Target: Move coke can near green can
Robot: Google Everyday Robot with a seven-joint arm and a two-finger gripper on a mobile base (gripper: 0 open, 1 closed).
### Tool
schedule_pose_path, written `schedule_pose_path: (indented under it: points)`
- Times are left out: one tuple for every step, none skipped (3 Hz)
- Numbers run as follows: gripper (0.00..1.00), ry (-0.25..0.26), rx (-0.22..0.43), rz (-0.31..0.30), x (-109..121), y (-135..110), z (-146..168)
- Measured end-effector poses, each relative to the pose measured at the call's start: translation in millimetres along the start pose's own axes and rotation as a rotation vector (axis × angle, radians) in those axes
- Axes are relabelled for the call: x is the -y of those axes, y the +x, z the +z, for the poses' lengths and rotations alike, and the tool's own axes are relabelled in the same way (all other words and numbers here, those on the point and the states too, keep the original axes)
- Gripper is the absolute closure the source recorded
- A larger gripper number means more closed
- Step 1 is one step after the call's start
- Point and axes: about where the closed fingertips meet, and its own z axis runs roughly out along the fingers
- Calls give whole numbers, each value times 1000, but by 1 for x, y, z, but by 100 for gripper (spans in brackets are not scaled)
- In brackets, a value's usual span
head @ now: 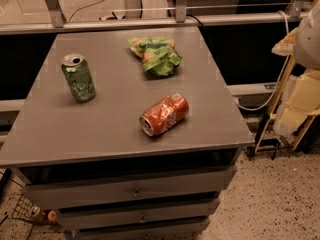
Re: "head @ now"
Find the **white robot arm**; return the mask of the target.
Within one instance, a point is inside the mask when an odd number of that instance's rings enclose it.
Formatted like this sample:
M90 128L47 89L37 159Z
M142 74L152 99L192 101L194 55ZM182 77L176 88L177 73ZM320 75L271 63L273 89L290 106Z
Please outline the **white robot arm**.
M320 0L316 0L299 26L274 45L272 52L293 55L305 68L320 69Z

